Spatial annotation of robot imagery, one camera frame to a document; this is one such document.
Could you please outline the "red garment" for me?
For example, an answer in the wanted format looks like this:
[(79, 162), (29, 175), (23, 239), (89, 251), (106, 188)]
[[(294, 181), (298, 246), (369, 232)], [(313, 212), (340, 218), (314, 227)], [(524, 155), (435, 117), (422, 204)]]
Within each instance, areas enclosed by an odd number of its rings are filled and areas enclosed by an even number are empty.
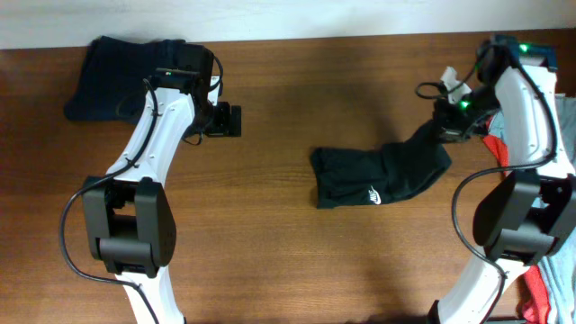
[[(501, 112), (491, 117), (487, 122), (488, 135), (482, 141), (489, 152), (496, 158), (500, 167), (509, 165), (509, 150), (505, 143), (504, 118)], [(523, 304), (521, 313), (527, 323), (546, 324), (551, 310), (549, 296), (541, 272), (537, 265), (532, 265), (523, 279), (530, 294)]]

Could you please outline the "folded navy blue garment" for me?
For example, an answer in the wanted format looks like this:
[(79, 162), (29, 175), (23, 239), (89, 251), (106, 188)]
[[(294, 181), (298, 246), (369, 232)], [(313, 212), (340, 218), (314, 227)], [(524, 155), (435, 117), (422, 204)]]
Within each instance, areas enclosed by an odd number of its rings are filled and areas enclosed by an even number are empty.
[(145, 104), (143, 79), (173, 68), (183, 40), (132, 43), (102, 36), (90, 44), (75, 93), (64, 106), (73, 122), (136, 124)]

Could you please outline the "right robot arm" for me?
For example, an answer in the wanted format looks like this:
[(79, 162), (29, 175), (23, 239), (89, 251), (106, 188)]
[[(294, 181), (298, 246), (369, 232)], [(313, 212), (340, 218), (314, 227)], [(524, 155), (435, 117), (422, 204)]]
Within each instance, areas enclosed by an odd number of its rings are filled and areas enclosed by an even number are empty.
[(449, 67), (436, 84), (436, 140), (464, 142), (504, 117), (508, 165), (477, 206), (472, 252), (451, 291), (433, 303), (429, 323), (486, 323), (507, 288), (543, 257), (556, 254), (575, 228), (575, 169), (564, 149), (555, 107), (553, 48), (494, 35), (476, 51), (471, 89)]

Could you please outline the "black t-shirt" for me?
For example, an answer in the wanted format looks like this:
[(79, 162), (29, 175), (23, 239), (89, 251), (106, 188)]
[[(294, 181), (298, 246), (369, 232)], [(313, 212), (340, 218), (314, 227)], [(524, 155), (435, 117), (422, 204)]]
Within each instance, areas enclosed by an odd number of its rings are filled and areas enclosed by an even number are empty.
[(315, 148), (310, 162), (319, 209), (409, 200), (437, 182), (452, 164), (435, 138), (432, 121), (421, 125), (409, 139), (375, 150)]

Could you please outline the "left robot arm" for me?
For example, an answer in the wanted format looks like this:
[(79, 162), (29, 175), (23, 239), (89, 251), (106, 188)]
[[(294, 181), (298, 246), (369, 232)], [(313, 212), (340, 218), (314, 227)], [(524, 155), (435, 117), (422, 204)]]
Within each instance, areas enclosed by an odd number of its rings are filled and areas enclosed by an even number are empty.
[(238, 137), (241, 109), (220, 101), (219, 59), (181, 43), (170, 62), (145, 76), (144, 106), (130, 141), (102, 177), (89, 176), (83, 203), (88, 246), (108, 284), (124, 287), (139, 323), (184, 323), (170, 279), (176, 222), (165, 193), (179, 143), (191, 136)]

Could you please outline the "light blue garment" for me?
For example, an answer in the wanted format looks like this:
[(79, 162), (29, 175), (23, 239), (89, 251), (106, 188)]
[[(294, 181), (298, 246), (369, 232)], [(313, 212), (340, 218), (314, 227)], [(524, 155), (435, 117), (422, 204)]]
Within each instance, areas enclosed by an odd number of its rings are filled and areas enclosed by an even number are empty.
[[(563, 94), (557, 95), (555, 105), (564, 149), (569, 162), (574, 165), (575, 99)], [(544, 257), (536, 266), (541, 272), (551, 305), (547, 323), (573, 323), (575, 321), (575, 233), (571, 233), (557, 253)]]

